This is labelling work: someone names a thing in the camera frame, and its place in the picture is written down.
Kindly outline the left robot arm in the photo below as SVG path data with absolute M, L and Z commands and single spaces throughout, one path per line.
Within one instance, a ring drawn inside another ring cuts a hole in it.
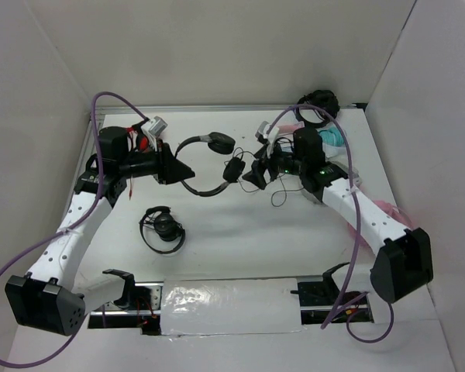
M 127 129 L 118 126 L 98 133 L 96 156 L 96 165 L 78 178 L 68 212 L 42 256 L 26 274 L 11 276 L 5 285 L 21 326 L 71 336 L 87 314 L 108 302 L 131 308 L 138 292 L 133 274 L 107 269 L 94 282 L 76 287 L 81 261 L 127 179 L 153 175 L 159 184 L 174 184 L 195 176 L 162 140 L 153 151 L 131 151 Z

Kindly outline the black wired headphones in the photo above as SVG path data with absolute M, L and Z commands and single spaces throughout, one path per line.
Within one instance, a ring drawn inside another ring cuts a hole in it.
M 174 156 L 197 167 L 196 181 L 181 182 L 194 196 L 212 198 L 231 186 L 239 187 L 249 195 L 261 191 L 243 179 L 247 165 L 245 156 L 252 157 L 253 152 L 237 146 L 236 141 L 224 133 L 191 136 L 178 144 Z

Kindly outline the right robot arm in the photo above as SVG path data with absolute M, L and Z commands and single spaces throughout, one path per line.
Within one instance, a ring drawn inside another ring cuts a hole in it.
M 338 212 L 372 249 L 371 290 L 395 303 L 433 279 L 429 234 L 393 219 L 350 180 L 350 173 L 326 159 L 322 138 L 314 129 L 296 129 L 291 149 L 281 145 L 275 132 L 256 134 L 262 147 L 255 153 L 245 181 L 265 189 L 264 175 L 297 176 L 316 200 Z

